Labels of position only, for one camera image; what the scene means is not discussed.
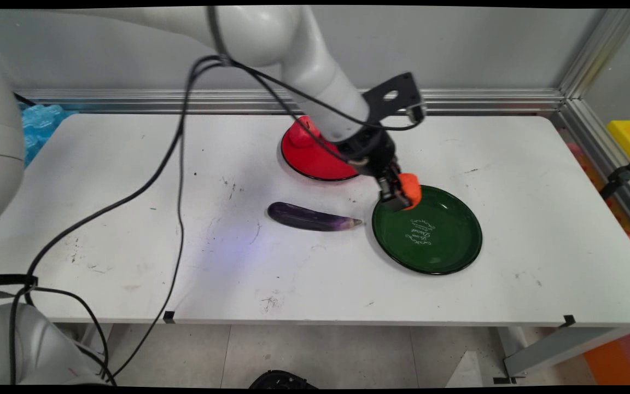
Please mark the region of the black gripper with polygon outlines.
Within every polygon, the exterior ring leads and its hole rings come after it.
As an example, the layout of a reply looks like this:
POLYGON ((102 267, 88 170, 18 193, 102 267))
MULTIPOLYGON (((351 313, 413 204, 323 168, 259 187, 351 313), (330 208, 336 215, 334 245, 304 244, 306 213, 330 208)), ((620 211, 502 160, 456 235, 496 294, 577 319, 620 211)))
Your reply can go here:
POLYGON ((359 174, 377 178, 380 201, 387 209, 397 212, 412 207, 412 200, 399 190, 396 146, 387 130, 363 128, 339 142, 339 152, 359 174))

